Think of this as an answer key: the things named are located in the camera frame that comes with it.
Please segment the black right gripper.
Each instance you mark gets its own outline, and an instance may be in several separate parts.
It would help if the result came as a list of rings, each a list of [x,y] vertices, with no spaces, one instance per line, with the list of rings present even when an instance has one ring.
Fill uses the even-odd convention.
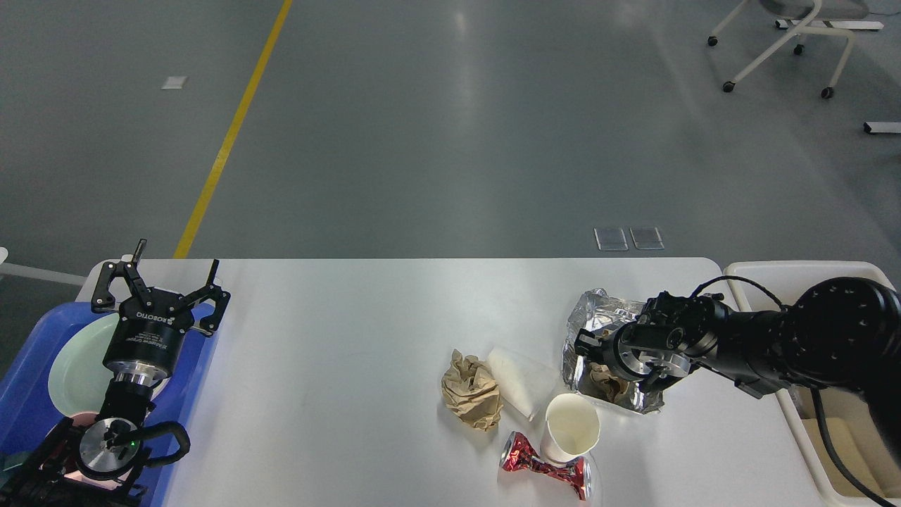
[[[625,381],[673,384],[694,372],[692,360],[676,350],[683,337],[671,325],[625,324],[606,339],[579,332],[574,350],[587,361],[604,361]]]

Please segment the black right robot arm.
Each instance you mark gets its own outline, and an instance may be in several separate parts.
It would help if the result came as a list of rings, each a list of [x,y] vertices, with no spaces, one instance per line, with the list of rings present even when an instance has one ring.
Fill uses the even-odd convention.
[[[579,330],[574,349],[645,394],[672,387],[699,368],[762,398],[793,385],[808,388],[827,455],[874,503],[889,501],[850,472],[831,442],[821,392],[839,389],[865,401],[876,431],[899,460],[899,295],[865,278],[839,277],[808,289],[775,311],[739,312],[699,286],[689,296],[648,299],[636,320],[611,337]]]

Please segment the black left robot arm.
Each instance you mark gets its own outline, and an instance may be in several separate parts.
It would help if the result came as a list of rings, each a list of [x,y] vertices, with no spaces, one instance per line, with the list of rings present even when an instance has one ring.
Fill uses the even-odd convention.
[[[145,285],[138,271],[147,244],[131,259],[99,273],[91,311],[117,322],[102,363],[111,372],[93,421],[61,418],[2,487],[4,506],[138,506],[145,469],[164,468],[189,453],[191,441],[176,420],[148,423],[153,395],[176,372],[190,331],[213,336],[231,295],[215,280],[189,294]]]

